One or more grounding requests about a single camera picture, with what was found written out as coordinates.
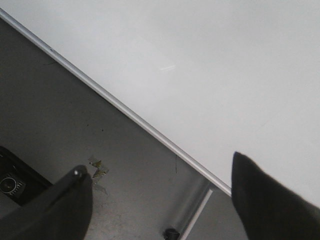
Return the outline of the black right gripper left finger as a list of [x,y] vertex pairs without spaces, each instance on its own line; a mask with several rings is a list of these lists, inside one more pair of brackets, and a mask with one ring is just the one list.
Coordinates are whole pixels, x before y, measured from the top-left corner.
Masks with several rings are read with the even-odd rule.
[[2,240],[83,240],[93,213],[92,178],[70,170],[35,199],[0,220]]

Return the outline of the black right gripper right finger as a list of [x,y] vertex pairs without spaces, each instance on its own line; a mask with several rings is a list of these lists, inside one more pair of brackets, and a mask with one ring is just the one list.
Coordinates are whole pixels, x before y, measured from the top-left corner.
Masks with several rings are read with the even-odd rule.
[[318,240],[320,209],[235,152],[231,200],[250,240]]

